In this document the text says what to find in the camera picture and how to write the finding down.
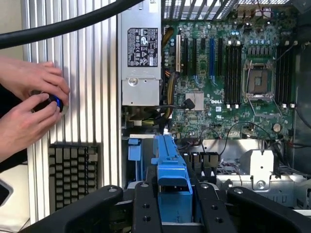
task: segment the ventilation grille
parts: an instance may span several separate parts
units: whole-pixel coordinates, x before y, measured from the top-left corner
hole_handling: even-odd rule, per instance
[[[284,5],[289,0],[259,0],[259,4]],[[258,0],[162,0],[163,20],[222,20],[236,4],[258,5]]]
[[[97,148],[49,148],[51,209],[57,211],[97,189],[97,159]]]

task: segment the connector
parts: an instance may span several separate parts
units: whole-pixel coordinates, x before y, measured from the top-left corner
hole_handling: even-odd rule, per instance
[[[181,36],[176,36],[176,72],[181,70]]]

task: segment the metal bracket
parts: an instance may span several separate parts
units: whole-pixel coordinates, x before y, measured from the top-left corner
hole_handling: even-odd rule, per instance
[[[270,188],[273,174],[274,156],[271,150],[250,150],[240,158],[241,170],[252,177],[253,190],[263,191]]]

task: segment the dell logo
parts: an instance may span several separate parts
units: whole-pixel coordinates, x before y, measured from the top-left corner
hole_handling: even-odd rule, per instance
[[[211,104],[222,104],[223,102],[221,100],[211,100]]]

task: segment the finger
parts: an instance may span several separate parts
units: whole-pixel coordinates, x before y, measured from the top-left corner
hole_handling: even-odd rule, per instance
[[[39,65],[44,67],[54,67],[54,63],[51,61],[39,63]]]
[[[56,97],[60,98],[63,101],[64,105],[69,104],[68,94],[64,93],[63,90],[59,88],[58,86],[54,86],[51,83],[45,82],[44,84],[40,86],[40,89],[46,93],[55,95]]]
[[[43,93],[39,95],[30,96],[28,99],[23,101],[21,104],[17,106],[21,111],[31,111],[38,104],[46,101],[49,98],[49,94]]]
[[[53,74],[47,74],[43,77],[43,80],[58,86],[65,94],[69,94],[70,89],[63,77],[53,75]]]
[[[44,109],[41,109],[38,112],[32,113],[31,118],[34,122],[39,123],[49,118],[50,116],[54,115],[56,110],[57,110],[57,103],[53,101],[48,106],[46,106]]]
[[[53,125],[55,125],[61,119],[61,117],[62,115],[60,113],[60,109],[59,107],[57,107],[53,115],[38,124],[40,131],[46,133]]]
[[[59,68],[56,67],[45,67],[44,68],[47,72],[49,72],[50,74],[55,74],[57,76],[62,76],[63,75],[63,71]]]

